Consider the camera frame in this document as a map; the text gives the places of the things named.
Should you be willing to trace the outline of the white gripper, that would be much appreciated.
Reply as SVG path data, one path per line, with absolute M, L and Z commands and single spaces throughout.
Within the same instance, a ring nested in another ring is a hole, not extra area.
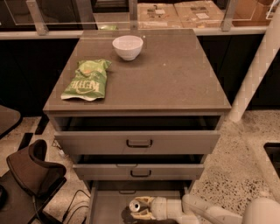
M 143 210 L 139 213 L 131 213 L 131 216 L 137 220 L 174 220 L 178 224 L 182 222 L 182 205 L 180 199 L 167 199 L 163 197 L 135 197 L 135 200 L 150 205 L 149 210 Z

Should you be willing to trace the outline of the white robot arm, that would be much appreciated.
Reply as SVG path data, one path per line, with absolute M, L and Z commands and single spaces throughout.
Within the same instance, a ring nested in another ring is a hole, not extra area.
M 280 7 L 277 7 L 227 116 L 233 122 L 241 120 L 280 49 L 279 24 Z M 129 203 L 129 209 L 134 218 L 172 219 L 178 224 L 199 224 L 199 217 L 211 224 L 279 224 L 280 214 L 280 204 L 273 199 L 254 199 L 240 216 L 190 194 L 182 199 L 136 197 Z

